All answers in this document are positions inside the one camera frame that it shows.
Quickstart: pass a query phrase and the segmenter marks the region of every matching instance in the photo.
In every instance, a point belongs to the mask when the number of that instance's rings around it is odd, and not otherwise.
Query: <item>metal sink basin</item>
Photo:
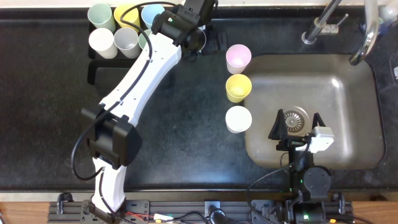
[[[311,131],[318,112],[335,141],[314,154],[316,165],[331,169],[370,169],[384,155],[384,140],[373,71],[366,62],[348,63],[349,55],[263,55],[245,69],[252,92],[244,105],[252,114],[246,150],[263,167],[280,167],[283,152],[268,139],[277,111],[284,109],[289,134]],[[288,163],[284,156],[282,164]]]

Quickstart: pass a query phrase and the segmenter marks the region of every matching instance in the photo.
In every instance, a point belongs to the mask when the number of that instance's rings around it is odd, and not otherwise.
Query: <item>wooden surface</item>
[[[43,224],[47,222],[48,202],[0,202],[6,224]],[[354,202],[355,215],[375,224],[398,223],[398,202]]]

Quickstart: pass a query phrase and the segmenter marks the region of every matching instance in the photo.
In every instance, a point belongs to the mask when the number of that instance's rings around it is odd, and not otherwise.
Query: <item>faucet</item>
[[[348,17],[346,16],[337,25],[326,24],[330,15],[336,10],[341,0],[332,0],[322,12],[320,17],[315,18],[313,25],[308,32],[302,34],[302,40],[305,44],[314,44],[318,35],[337,34],[338,26]],[[359,50],[349,58],[352,65],[359,64],[368,53],[376,41],[379,32],[379,13],[377,8],[377,0],[364,0],[366,15],[366,34],[364,44]]]

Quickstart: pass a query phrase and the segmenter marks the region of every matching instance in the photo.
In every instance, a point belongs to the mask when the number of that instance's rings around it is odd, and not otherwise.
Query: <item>cup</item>
[[[251,81],[250,79],[242,74],[232,75],[225,84],[226,96],[233,103],[239,103],[251,91]]]
[[[226,112],[225,122],[229,131],[234,134],[241,133],[250,128],[251,113],[243,106],[233,106]]]
[[[134,28],[133,26],[130,26],[128,24],[125,24],[123,22],[120,21],[120,17],[122,16],[122,14],[124,12],[126,12],[129,8],[134,7],[133,4],[123,4],[118,6],[113,13],[114,19],[118,22],[118,24],[121,27],[130,27],[133,28],[136,32],[138,32],[138,30],[136,28]],[[128,21],[130,23],[133,23],[137,26],[140,27],[140,23],[139,23],[139,15],[138,15],[138,9],[133,9],[130,12],[128,12],[124,18],[125,21]]]
[[[148,29],[152,27],[155,16],[162,12],[164,12],[164,8],[160,4],[151,4],[142,9],[141,17]]]
[[[116,31],[113,41],[127,58],[136,58],[141,52],[138,46],[138,34],[130,27],[120,28]]]
[[[231,74],[240,74],[251,60],[251,52],[245,45],[236,44],[226,52],[226,67]]]
[[[103,58],[111,59],[118,54],[118,49],[113,43],[113,34],[108,29],[98,28],[94,30],[88,38],[88,43]]]
[[[148,37],[152,33],[152,31],[150,29],[147,29],[144,32],[148,35]],[[147,39],[145,39],[143,34],[140,34],[139,37],[138,37],[138,45],[139,45],[139,47],[141,49],[144,49],[146,44],[147,44]]]
[[[88,20],[97,28],[105,28],[114,32],[116,25],[112,18],[112,10],[107,4],[95,4],[87,12]]]

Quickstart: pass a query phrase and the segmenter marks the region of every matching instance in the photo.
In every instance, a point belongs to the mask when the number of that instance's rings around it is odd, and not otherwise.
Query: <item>faucet handle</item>
[[[346,13],[346,15],[344,16],[344,18],[342,18],[336,25],[332,25],[333,27],[333,29],[336,29],[336,28],[338,28],[338,26],[340,26],[343,22],[344,22],[344,20],[345,19],[347,19],[348,18],[348,14]]]

